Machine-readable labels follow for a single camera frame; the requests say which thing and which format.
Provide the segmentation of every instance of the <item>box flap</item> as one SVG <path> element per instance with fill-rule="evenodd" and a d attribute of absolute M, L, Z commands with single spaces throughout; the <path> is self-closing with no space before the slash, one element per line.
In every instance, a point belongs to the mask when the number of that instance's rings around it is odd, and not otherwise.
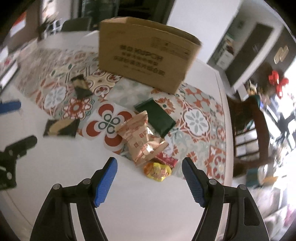
<path fill-rule="evenodd" d="M 145 26 L 148 28 L 154 28 L 154 29 L 158 29 L 160 31 L 165 31 L 165 32 L 171 33 L 173 35 L 179 36 L 181 38 L 187 39 L 196 45 L 199 45 L 199 46 L 201 45 L 201 42 L 199 41 L 198 38 L 196 38 L 195 36 L 185 32 L 185 31 L 182 31 L 180 29 L 177 29 L 177 28 L 174 28 L 171 26 L 167 26 L 167 25 L 164 25 L 161 23 L 153 22 L 150 20 L 144 20 L 144 19 L 133 18 L 133 17 L 116 17 L 116 18 L 103 20 L 102 22 L 125 23 L 125 24 L 141 25 L 141 26 Z"/>

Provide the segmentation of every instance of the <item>white table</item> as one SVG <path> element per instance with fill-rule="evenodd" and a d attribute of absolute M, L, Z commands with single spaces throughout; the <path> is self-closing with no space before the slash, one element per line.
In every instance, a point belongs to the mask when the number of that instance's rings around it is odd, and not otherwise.
<path fill-rule="evenodd" d="M 97 48 L 98 33 L 60 33 L 39 43 L 40 47 Z M 196 60 L 185 81 L 213 96 L 222 104 L 226 124 L 225 185 L 232 183 L 233 142 L 229 108 L 219 73 Z M 20 99 L 22 110 L 0 116 L 0 148 L 29 135 L 36 135 L 37 145 L 17 162 L 17 187 L 0 193 L 0 208 L 21 240 L 29 240 L 38 212 L 52 185 L 78 184 L 101 169 L 110 156 L 118 160 L 118 172 L 105 203 L 97 209 L 109 241 L 115 240 L 191 240 L 203 208 L 194 202 L 186 181 L 169 177 L 158 183 L 145 177 L 132 162 L 98 148 L 77 136 L 76 139 L 43 138 L 49 116 L 25 98 L 12 84 L 3 95 L 4 101 Z M 86 149 L 97 150 L 86 152 Z M 76 205 L 72 216 L 77 240 L 84 240 Z M 227 217 L 223 210 L 218 234 L 223 232 Z"/>

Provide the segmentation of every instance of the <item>red decoration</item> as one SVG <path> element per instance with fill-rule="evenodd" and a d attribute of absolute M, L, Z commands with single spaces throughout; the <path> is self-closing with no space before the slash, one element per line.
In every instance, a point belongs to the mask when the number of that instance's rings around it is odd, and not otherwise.
<path fill-rule="evenodd" d="M 282 87 L 289 84 L 289 80 L 287 78 L 283 78 L 279 81 L 279 73 L 275 70 L 272 71 L 271 75 L 268 76 L 269 83 L 274 85 L 276 88 L 276 94 L 281 99 L 283 97 Z"/>

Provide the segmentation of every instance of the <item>patterned tablecloth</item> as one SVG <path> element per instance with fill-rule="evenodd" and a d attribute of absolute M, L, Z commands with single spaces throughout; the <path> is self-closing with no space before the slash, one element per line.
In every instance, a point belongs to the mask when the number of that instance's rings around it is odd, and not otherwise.
<path fill-rule="evenodd" d="M 153 98 L 175 121 L 165 137 L 165 152 L 178 159 L 173 175 L 183 178 L 181 161 L 224 182 L 226 140 L 222 106 L 213 97 L 183 83 L 175 95 L 98 68 L 96 52 L 37 49 L 21 63 L 14 80 L 26 97 L 55 119 L 79 118 L 78 133 L 98 146 L 130 158 L 114 127 L 136 114 L 134 105 Z M 94 95 L 77 100 L 70 79 L 83 73 Z"/>

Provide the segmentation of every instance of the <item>metal bolt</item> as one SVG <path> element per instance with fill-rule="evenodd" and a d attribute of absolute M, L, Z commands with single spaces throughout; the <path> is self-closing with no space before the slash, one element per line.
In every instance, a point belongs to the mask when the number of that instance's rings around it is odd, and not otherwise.
<path fill-rule="evenodd" d="M 54 190 L 58 190 L 59 188 L 60 188 L 60 184 L 54 184 L 53 186 L 52 186 L 52 188 L 54 189 Z"/>
<path fill-rule="evenodd" d="M 12 179 L 12 174 L 10 172 L 6 173 L 7 179 L 11 180 Z"/>
<path fill-rule="evenodd" d="M 239 188 L 242 189 L 242 190 L 246 190 L 246 189 L 247 189 L 247 187 L 246 187 L 244 184 L 241 184 L 241 185 L 239 186 Z"/>
<path fill-rule="evenodd" d="M 217 181 L 215 179 L 210 179 L 209 180 L 209 183 L 212 184 L 212 185 L 216 185 L 217 184 Z"/>
<path fill-rule="evenodd" d="M 90 178 L 86 178 L 82 181 L 83 184 L 87 185 L 91 183 L 91 179 Z"/>

